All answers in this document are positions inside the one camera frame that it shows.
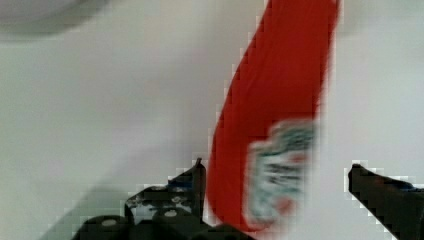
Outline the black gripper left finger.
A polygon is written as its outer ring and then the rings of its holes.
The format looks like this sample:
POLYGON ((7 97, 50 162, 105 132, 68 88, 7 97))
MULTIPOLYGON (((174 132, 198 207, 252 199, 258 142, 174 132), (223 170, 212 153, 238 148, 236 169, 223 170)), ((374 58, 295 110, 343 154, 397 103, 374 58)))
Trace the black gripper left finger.
POLYGON ((86 220, 71 240, 254 240, 238 229, 203 221, 206 169, 201 159, 162 186, 124 203, 124 214, 86 220))

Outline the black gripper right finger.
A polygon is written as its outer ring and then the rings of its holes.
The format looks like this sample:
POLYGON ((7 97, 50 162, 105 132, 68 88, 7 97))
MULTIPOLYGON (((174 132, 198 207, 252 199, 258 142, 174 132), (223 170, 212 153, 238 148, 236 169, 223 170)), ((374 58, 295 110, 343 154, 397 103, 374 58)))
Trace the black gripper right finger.
POLYGON ((375 174, 360 164, 348 173, 349 192, 397 240, 424 240, 424 190, 375 174))

